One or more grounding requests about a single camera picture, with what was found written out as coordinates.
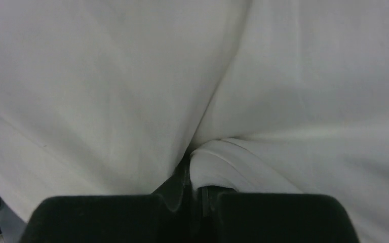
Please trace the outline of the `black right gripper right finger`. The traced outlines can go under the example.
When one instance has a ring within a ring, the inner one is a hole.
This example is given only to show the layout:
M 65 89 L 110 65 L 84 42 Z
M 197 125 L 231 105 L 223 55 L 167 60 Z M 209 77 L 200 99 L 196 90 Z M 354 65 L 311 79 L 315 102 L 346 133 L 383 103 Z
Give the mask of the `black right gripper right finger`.
M 359 242 L 345 208 L 320 194 L 199 189 L 201 242 Z

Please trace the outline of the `white pillow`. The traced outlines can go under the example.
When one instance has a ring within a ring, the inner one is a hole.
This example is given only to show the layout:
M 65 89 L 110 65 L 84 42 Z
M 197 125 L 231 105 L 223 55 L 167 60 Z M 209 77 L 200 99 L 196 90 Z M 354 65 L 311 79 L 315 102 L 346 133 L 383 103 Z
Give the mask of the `white pillow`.
M 326 194 L 389 242 L 389 1 L 0 1 L 0 196 Z

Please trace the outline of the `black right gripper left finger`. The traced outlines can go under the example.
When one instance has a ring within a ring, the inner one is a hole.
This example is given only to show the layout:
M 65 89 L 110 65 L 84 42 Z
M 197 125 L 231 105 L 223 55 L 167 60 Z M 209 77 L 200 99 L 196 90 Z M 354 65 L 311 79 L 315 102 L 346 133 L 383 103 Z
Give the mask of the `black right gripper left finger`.
M 34 210 L 21 242 L 185 242 L 189 240 L 189 162 L 153 193 L 57 196 Z

